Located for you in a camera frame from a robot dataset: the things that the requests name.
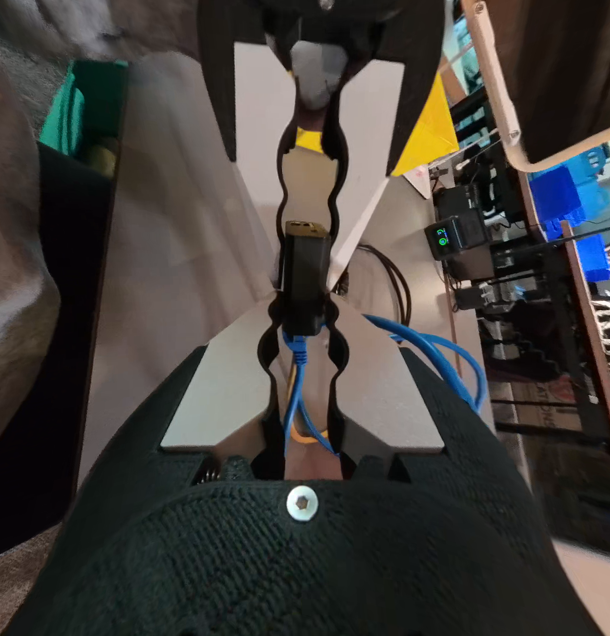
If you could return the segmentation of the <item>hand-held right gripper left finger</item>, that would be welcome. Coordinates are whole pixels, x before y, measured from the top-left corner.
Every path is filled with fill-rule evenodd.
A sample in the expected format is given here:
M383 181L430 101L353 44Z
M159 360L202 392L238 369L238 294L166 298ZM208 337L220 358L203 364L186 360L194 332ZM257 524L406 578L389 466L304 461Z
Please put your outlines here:
M281 299L272 292L212 338L160 443L215 457L284 457L277 379Z

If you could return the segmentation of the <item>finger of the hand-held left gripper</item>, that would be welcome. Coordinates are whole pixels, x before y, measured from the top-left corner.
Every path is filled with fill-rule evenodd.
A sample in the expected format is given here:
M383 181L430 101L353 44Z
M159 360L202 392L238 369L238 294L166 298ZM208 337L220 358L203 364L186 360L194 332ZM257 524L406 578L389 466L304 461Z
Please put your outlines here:
M348 145L347 175L335 200L339 233L331 250L328 289L332 289L356 249L388 182L404 64L370 61L342 88L339 124Z
M293 76L264 44L234 44L237 183L251 215L263 271L278 279L276 217L283 200L279 145L295 109Z

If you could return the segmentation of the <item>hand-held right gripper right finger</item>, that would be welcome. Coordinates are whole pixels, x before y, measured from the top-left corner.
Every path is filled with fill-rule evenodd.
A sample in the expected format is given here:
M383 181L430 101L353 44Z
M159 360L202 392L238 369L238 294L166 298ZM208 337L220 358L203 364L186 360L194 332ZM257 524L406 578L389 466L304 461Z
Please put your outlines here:
M438 454L444 442L400 347L336 294L327 296L328 434L348 458Z

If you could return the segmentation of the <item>black network switch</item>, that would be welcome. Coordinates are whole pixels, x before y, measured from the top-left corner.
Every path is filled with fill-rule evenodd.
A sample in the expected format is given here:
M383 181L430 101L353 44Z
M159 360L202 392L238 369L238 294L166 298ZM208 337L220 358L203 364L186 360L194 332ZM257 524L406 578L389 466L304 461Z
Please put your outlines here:
M312 221L289 221L283 254L283 329L290 337L317 336L324 325L331 236Z

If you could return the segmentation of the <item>yellow storage bin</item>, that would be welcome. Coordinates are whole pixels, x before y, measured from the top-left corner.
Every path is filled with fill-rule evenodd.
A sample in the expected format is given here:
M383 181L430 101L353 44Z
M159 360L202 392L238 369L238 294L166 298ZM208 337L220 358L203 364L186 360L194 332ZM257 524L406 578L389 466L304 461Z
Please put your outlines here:
M439 72L435 74L427 100L421 107L419 119L412 125L412 131L402 132L400 155L398 143L393 137L389 150L387 176L402 175L410 169L431 163L457 149L454 125Z

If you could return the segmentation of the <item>black power station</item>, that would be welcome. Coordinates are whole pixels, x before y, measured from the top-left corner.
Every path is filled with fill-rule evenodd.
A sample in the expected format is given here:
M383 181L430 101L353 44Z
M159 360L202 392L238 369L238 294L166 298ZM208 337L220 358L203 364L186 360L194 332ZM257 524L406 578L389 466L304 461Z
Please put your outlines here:
M438 209L437 220L423 232L436 261L450 260L489 242L484 214L476 207Z

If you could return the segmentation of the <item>dark panel with pale rim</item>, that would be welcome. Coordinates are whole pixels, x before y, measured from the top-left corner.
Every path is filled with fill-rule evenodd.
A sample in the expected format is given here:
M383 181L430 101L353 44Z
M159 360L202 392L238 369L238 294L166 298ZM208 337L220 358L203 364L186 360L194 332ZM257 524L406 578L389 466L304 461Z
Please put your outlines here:
M508 162L549 169L610 141L610 1L462 1Z

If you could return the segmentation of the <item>green storage bin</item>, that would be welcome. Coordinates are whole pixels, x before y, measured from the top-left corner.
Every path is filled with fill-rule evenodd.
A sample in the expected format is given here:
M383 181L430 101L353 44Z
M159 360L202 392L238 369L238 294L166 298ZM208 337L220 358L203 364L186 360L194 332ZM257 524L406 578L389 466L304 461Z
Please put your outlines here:
M120 60L71 62L40 130L40 143L111 178L128 72L128 63Z

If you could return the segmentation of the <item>blue storage bin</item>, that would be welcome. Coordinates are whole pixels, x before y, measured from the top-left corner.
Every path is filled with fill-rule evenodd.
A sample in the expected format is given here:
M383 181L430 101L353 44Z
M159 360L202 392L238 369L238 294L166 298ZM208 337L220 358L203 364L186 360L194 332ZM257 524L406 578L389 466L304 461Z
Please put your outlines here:
M580 266L587 282L610 280L610 264L602 234L576 240Z
M548 241L562 236L562 221L574 228L587 220L577 186L565 164L532 175L529 183L538 225Z

